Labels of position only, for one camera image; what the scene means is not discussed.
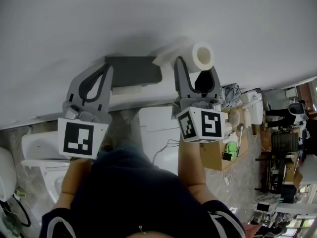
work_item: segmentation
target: concrete floor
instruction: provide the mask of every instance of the concrete floor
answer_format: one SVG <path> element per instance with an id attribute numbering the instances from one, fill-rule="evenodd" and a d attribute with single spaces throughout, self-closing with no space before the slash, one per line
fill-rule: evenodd
<path id="1" fill-rule="evenodd" d="M 136 114 L 137 110 L 112 112 L 112 125 L 109 127 L 107 141 L 114 144 L 129 137 L 129 121 Z M 46 122 L 31 126 L 32 133 L 57 130 L 57 122 Z M 38 237 L 41 228 L 41 217 L 50 211 L 53 202 L 49 197 L 44 180 L 39 168 L 26 168 L 20 163 L 24 159 L 21 149 L 21 137 L 27 132 L 31 132 L 28 126 L 0 131 L 0 146 L 8 149 L 15 161 L 18 177 L 18 186 L 27 192 L 27 197 L 22 200 L 31 219 L 31 227 L 23 228 L 25 237 Z M 256 199 L 255 187 L 259 186 L 260 167 L 254 159 L 260 154 L 260 137 L 252 136 L 251 129 L 248 130 L 249 154 L 227 170 L 232 178 L 229 185 L 222 182 L 220 171 L 208 170 L 207 184 L 210 191 L 225 203 L 229 208 L 237 208 L 236 215 L 241 221 L 248 222 L 253 214 L 252 202 Z M 10 200 L 11 210 L 22 214 L 15 201 Z"/>

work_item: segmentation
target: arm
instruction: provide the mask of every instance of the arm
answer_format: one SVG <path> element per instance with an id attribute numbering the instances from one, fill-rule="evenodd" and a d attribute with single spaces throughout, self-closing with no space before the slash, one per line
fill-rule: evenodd
<path id="1" fill-rule="evenodd" d="M 200 159 L 199 143 L 185 143 L 180 138 L 178 176 L 201 204 L 217 200 L 206 185 L 206 174 Z"/>
<path id="2" fill-rule="evenodd" d="M 85 177 L 91 171 L 91 161 L 78 159 L 72 161 L 61 185 L 61 194 L 53 209 L 70 209 L 70 204 L 74 199 L 76 191 Z"/>

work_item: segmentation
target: white container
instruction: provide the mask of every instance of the white container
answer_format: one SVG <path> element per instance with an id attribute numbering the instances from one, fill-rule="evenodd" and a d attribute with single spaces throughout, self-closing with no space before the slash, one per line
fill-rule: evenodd
<path id="1" fill-rule="evenodd" d="M 6 202 L 14 194 L 16 172 L 12 155 L 0 147 L 0 200 Z"/>

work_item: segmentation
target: white toilet paper roll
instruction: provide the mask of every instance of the white toilet paper roll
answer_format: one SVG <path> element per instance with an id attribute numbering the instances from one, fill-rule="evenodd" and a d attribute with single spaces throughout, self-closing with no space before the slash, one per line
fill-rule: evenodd
<path id="1" fill-rule="evenodd" d="M 209 70 L 214 64 L 214 53 L 212 47 L 208 43 L 195 43 L 181 49 L 180 53 L 176 55 L 181 56 L 184 59 L 189 72 Z"/>

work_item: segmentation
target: black and white marker cube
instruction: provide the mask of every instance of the black and white marker cube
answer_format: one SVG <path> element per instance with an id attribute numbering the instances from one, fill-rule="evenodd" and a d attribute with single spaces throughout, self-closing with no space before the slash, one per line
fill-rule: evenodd
<path id="1" fill-rule="evenodd" d="M 58 119 L 58 150 L 66 156 L 95 159 L 109 125 Z"/>
<path id="2" fill-rule="evenodd" d="M 208 143 L 224 138 L 226 113 L 188 107 L 176 118 L 185 142 Z"/>

